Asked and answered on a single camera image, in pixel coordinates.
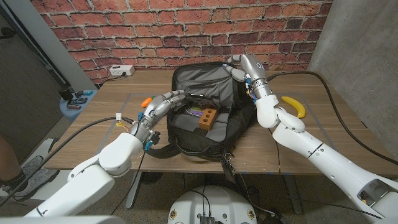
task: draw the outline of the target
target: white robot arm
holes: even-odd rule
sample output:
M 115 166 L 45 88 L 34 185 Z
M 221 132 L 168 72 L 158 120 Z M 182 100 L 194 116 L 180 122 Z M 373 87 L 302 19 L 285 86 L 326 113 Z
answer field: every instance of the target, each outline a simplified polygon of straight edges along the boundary
M 113 187 L 114 178 L 131 168 L 131 156 L 159 141 L 159 132 L 152 127 L 171 108 L 182 105 L 183 91 L 173 91 L 154 98 L 143 117 L 122 133 L 98 155 L 77 165 L 69 174 L 68 182 L 58 192 L 29 212 L 26 217 L 60 217 L 76 215 Z
M 360 209 L 380 218 L 398 217 L 398 183 L 368 172 L 305 130 L 304 123 L 286 111 L 272 94 L 261 62 L 252 55 L 234 55 L 228 62 L 240 62 L 242 69 L 224 68 L 239 82 L 246 82 L 254 93 L 259 124 L 276 129 L 272 137 L 281 145 L 305 156 L 334 182 Z M 380 219 L 365 215 L 374 223 Z

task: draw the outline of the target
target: black backpack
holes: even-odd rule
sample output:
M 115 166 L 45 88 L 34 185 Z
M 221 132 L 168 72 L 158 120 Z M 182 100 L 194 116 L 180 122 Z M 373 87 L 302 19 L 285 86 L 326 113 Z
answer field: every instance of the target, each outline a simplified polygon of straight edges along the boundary
M 229 163 L 231 148 L 256 121 L 256 111 L 246 94 L 245 84 L 234 80 L 222 64 L 224 62 L 195 63 L 174 71 L 172 90 L 185 90 L 188 103 L 167 114 L 170 144 L 161 149 L 149 149 L 147 153 L 156 158 L 184 153 L 221 161 L 227 179 L 234 181 L 234 169 Z M 211 130 L 198 127 L 200 116 L 190 112 L 193 103 L 217 109 Z

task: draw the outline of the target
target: brick wall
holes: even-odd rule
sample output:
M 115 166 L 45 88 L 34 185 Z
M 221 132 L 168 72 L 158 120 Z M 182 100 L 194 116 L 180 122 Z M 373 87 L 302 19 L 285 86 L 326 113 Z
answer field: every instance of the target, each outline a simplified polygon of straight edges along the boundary
M 305 70 L 331 1 L 31 0 L 94 83 L 113 64 L 174 69 L 256 54 L 269 70 Z

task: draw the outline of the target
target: wooden table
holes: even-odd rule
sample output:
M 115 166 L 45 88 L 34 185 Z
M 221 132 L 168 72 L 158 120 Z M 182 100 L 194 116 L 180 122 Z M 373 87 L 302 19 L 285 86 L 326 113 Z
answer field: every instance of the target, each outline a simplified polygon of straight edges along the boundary
M 133 76 L 120 81 L 105 83 L 85 110 L 77 117 L 59 142 L 84 125 L 101 118 L 123 116 L 137 119 L 138 112 L 144 111 L 141 103 L 153 95 L 161 95 L 171 90 L 173 71 L 136 71 Z M 320 81 L 311 75 L 289 75 L 277 77 L 270 82 L 271 89 L 278 96 L 280 106 L 289 113 L 296 114 L 294 108 L 284 103 L 281 96 L 291 96 L 299 100 L 307 110 L 302 119 L 306 130 L 315 137 L 335 148 L 357 165 L 379 175 L 397 175 L 398 167 L 371 154 L 356 143 L 342 128 Z M 361 120 L 349 108 L 345 101 L 329 86 L 337 108 L 347 127 L 363 143 L 377 152 L 391 157 L 382 144 L 365 127 Z M 114 121 L 97 124 L 72 139 L 46 167 L 49 169 L 73 169 L 76 165 L 94 156 L 104 146 L 117 138 L 124 128 L 117 127 Z M 161 140 L 154 148 L 168 144 L 165 117 L 154 130 L 161 132 Z M 306 158 L 290 149 L 279 146 L 280 168 L 284 174 L 320 174 Z M 236 143 L 233 149 L 235 158 L 232 165 L 238 173 L 277 174 L 278 153 L 269 130 L 258 124 L 248 131 Z M 132 158 L 132 168 L 137 170 L 142 152 Z M 146 155 L 141 171 L 161 172 L 207 172 L 222 173 L 219 162 L 210 162 L 198 157 L 179 154 L 170 159 L 156 159 Z

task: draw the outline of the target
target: wooden block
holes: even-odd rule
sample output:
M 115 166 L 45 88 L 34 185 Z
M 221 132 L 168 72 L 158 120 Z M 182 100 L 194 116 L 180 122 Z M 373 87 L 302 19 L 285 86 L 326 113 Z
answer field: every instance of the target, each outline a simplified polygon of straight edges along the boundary
M 206 108 L 205 112 L 201 116 L 198 124 L 199 128 L 210 131 L 216 121 L 217 110 L 212 108 Z

